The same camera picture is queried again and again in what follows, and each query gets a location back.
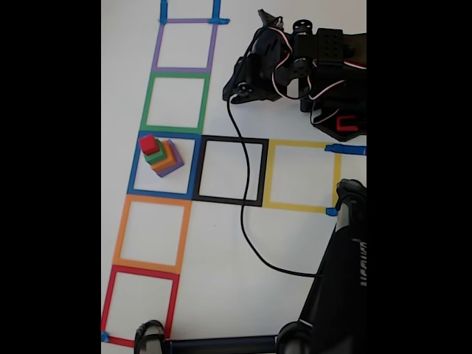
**colored tape grid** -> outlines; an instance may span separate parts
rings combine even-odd
[[[110,274],[110,280],[108,281],[105,304],[103,305],[103,314],[102,314],[102,320],[100,323],[100,330],[106,331],[106,325],[108,321],[108,315],[110,312],[110,306],[111,306],[111,302],[113,301],[112,296],[114,292],[115,280],[117,279],[117,273],[134,274],[134,275],[143,276],[143,277],[154,277],[154,278],[159,278],[159,279],[172,280],[172,289],[170,292],[169,307],[167,309],[167,318],[166,318],[165,326],[164,326],[165,338],[169,338],[172,332],[172,322],[173,322],[173,317],[174,317],[174,311],[176,309],[176,297],[177,297],[177,290],[178,290],[179,275],[165,273],[163,271],[150,271],[148,269],[124,267],[122,265],[113,265],[111,267],[111,274]],[[129,339],[117,338],[113,336],[109,336],[108,338],[109,338],[108,343],[123,345],[125,347],[134,346],[134,341],[131,341]]]
[[[180,235],[178,240],[178,248],[175,264],[161,264],[144,262],[141,260],[129,260],[121,258],[122,246],[125,240],[126,225],[128,224],[128,216],[131,208],[131,203],[153,203],[170,206],[180,206],[184,208],[184,214],[181,221]],[[113,264],[118,266],[128,266],[133,268],[150,269],[152,271],[165,271],[167,273],[180,274],[182,262],[184,260],[185,242],[187,240],[187,230],[189,226],[190,209],[192,207],[191,201],[183,201],[181,199],[167,199],[156,197],[145,197],[142,195],[127,195],[125,199],[125,206],[121,217],[121,224],[119,225],[118,240],[115,246],[113,256]]]
[[[169,24],[202,24],[206,23],[207,21],[202,21],[202,18],[196,18],[196,19],[175,19],[173,21],[169,20],[167,23]],[[161,47],[162,47],[162,37],[164,36],[164,25],[161,24],[159,26],[159,33],[157,35],[157,44],[156,44],[156,50],[154,52],[154,59],[153,59],[153,65],[151,68],[152,72],[189,72],[189,73],[200,73],[204,74],[207,73],[209,74],[212,71],[213,67],[213,56],[215,54],[215,45],[216,45],[216,34],[218,31],[218,25],[214,24],[212,26],[212,35],[210,38],[209,42],[209,51],[208,51],[208,59],[206,61],[206,67],[205,68],[171,68],[171,67],[160,67],[159,66],[159,53],[161,52]]]
[[[156,138],[191,139],[195,141],[195,144],[193,146],[192,161],[184,161],[185,164],[188,164],[190,166],[189,180],[187,183],[187,191],[185,193],[165,192],[162,190],[141,190],[134,187],[136,174],[138,170],[139,155],[141,154],[141,149],[139,148],[139,138],[142,138],[143,136],[146,136],[148,134],[152,134]],[[128,182],[128,194],[147,195],[150,197],[187,199],[187,200],[192,199],[200,145],[201,145],[201,135],[198,135],[198,134],[170,133],[167,131],[140,131],[138,134],[138,139],[136,141],[136,148],[134,151],[134,158],[133,158],[133,166],[131,167],[131,174],[130,174],[130,179]]]
[[[278,140],[271,139],[268,146],[268,156],[267,156],[267,172],[266,172],[266,181],[264,186],[264,198],[263,198],[263,207],[272,208],[272,209],[285,209],[285,210],[294,210],[300,212],[320,212],[323,214],[327,213],[327,206],[316,206],[316,205],[305,205],[305,204],[291,204],[291,203],[281,203],[271,200],[271,190],[272,190],[272,175],[274,172],[274,159],[275,159],[275,149],[277,146],[290,146],[290,147],[299,147],[299,148],[319,148],[324,149],[327,143],[325,142],[300,142],[297,140]],[[336,185],[341,179],[341,155],[335,154],[334,158],[334,171],[333,171],[333,198],[332,205],[336,205],[338,200],[338,195],[336,193]]]
[[[193,197],[194,201],[209,201],[213,203],[225,203],[225,204],[243,204],[243,199],[236,198],[223,198],[218,196],[210,195],[200,195],[200,186],[201,186],[201,177],[204,168],[205,153],[207,151],[207,142],[228,142],[231,144],[240,144],[239,138],[232,136],[209,136],[203,135],[201,137],[201,149],[200,155],[198,157],[197,172],[195,178],[195,186],[193,188]],[[260,144],[262,145],[262,153],[260,157],[260,172],[257,184],[257,199],[255,201],[248,200],[244,202],[245,205],[251,205],[253,207],[261,207],[263,205],[263,193],[264,193],[264,183],[266,180],[266,165],[267,165],[267,153],[268,153],[268,140],[267,139],[254,139],[254,138],[245,138],[244,142],[246,144]]]

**red part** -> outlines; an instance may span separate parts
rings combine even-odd
[[[357,125],[341,125],[341,121],[345,119],[355,119],[357,116],[337,116],[336,118],[336,130],[337,131],[358,131]]]
[[[154,136],[152,135],[143,136],[139,140],[139,147],[141,148],[141,151],[146,155],[152,155],[153,153],[159,152],[159,145],[157,144],[156,139],[154,139]]]

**orange tape square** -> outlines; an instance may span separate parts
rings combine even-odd
[[[133,201],[138,201],[142,203],[177,205],[177,206],[184,207],[184,217],[182,218],[180,238],[178,241],[176,264],[168,265],[168,264],[151,263],[151,262],[144,262],[144,261],[138,261],[138,260],[126,260],[126,259],[121,258],[123,241],[125,239],[126,224],[128,222],[131,202]],[[167,199],[167,198],[148,197],[144,195],[128,194],[125,199],[125,206],[123,208],[121,223],[119,225],[118,240],[117,240],[117,245],[115,246],[113,264],[117,266],[127,266],[127,267],[132,267],[132,268],[141,268],[141,269],[149,269],[152,271],[165,271],[167,273],[180,274],[182,261],[184,259],[185,242],[187,240],[187,230],[189,226],[191,206],[192,206],[192,201],[185,201],[182,199]]]

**red block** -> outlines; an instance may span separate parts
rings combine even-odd
[[[154,139],[154,136],[150,134],[147,136],[143,136],[139,140],[139,147],[141,148],[141,151],[146,155],[152,155],[153,153],[159,152],[159,145],[157,144],[156,139]]]

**green tape square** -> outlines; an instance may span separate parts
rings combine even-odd
[[[150,107],[150,100],[153,95],[154,80],[157,77],[175,77],[187,79],[204,79],[204,91],[201,95],[200,115],[198,118],[198,125],[196,128],[172,127],[168,125],[148,125],[148,114]],[[142,131],[169,131],[174,133],[193,133],[202,134],[204,129],[205,111],[207,110],[208,89],[209,89],[210,73],[195,73],[195,72],[151,72],[149,83],[147,85],[147,94],[145,101],[145,108],[142,112],[141,126]]]

